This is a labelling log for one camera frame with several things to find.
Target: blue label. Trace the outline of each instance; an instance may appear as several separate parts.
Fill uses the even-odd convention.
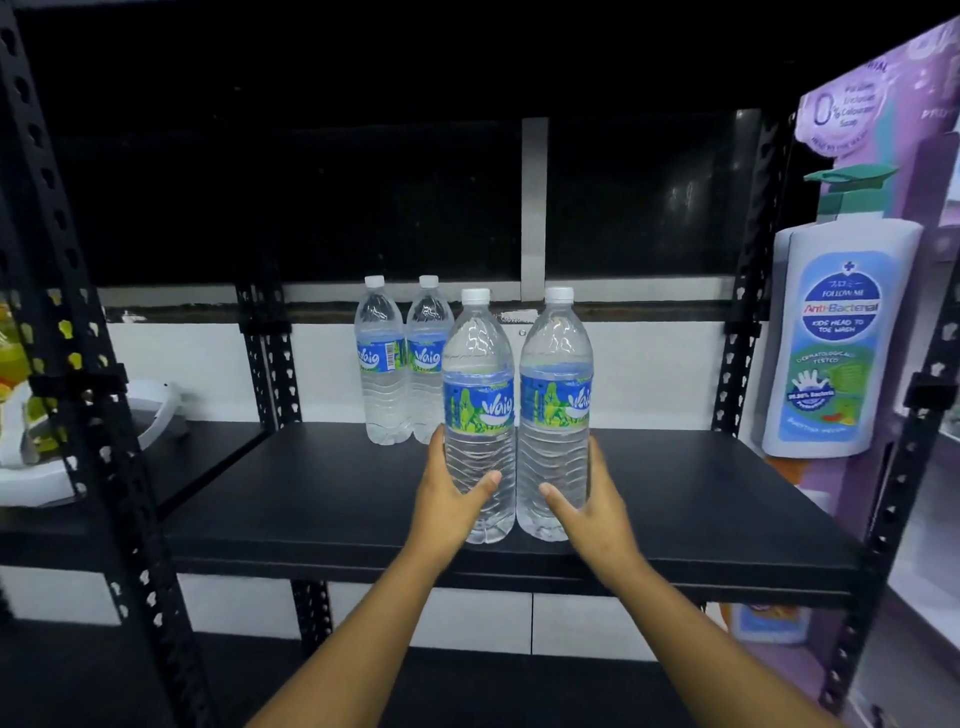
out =
[[[779,394],[782,440],[843,443],[856,437],[884,292],[894,290],[899,274],[893,258],[878,251],[830,253],[807,264]]]
[[[410,366],[414,372],[421,374],[431,374],[440,372],[440,362],[444,356],[445,339],[440,341],[411,341],[410,347]]]
[[[740,612],[743,632],[796,632],[803,627],[800,607],[780,607],[767,604],[744,604]]]
[[[358,342],[357,358],[360,360],[360,370],[382,374],[403,369],[405,345],[406,342],[403,339],[378,341],[373,344]]]
[[[864,333],[880,310],[876,281],[844,263],[844,273],[827,276],[806,294],[803,319],[806,330],[821,341],[848,341]]]
[[[482,386],[444,382],[446,426],[457,432],[491,435],[514,426],[514,378]]]
[[[521,375],[520,417],[540,427],[586,427],[592,386],[592,376],[556,380]]]

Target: soap bottle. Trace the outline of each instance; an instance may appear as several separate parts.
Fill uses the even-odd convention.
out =
[[[789,234],[768,455],[845,457],[870,446],[890,336],[923,226],[883,217],[888,164],[815,172],[817,224]]]

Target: plastic water bottle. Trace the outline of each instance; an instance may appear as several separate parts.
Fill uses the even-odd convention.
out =
[[[587,500],[593,348],[572,305],[572,288],[547,288],[546,308],[520,354],[516,518],[544,541],[567,536],[541,483],[556,486],[574,508]]]
[[[514,353],[493,318],[489,288],[465,288],[464,311],[444,347],[446,466],[461,493],[488,471],[503,478],[467,541],[493,544],[516,519]]]
[[[367,295],[357,306],[353,333],[367,436],[378,445],[393,445],[410,437],[403,318],[383,288],[383,276],[367,276],[364,281]]]
[[[420,276],[420,292],[407,312],[410,353],[410,419],[414,437],[425,445],[444,421],[444,376],[441,358],[453,326],[453,312],[436,276]]]

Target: hand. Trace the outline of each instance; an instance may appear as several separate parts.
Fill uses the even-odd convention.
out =
[[[605,587],[614,594],[629,574],[646,567],[636,548],[627,507],[616,492],[596,439],[590,435],[590,497],[578,511],[549,483],[540,492],[560,520],[581,558]]]
[[[500,471],[490,471],[469,493],[461,494],[446,469],[444,426],[439,425],[430,438],[404,550],[423,559],[440,575],[467,540],[480,509],[500,484],[500,477]]]

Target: printed hand graphic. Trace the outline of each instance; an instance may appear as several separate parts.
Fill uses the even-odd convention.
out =
[[[829,382],[829,378],[826,377],[823,381],[818,380],[817,370],[814,369],[812,372],[800,372],[797,374],[797,378],[791,381],[793,381],[793,385],[797,389],[803,391],[807,389],[820,389]]]

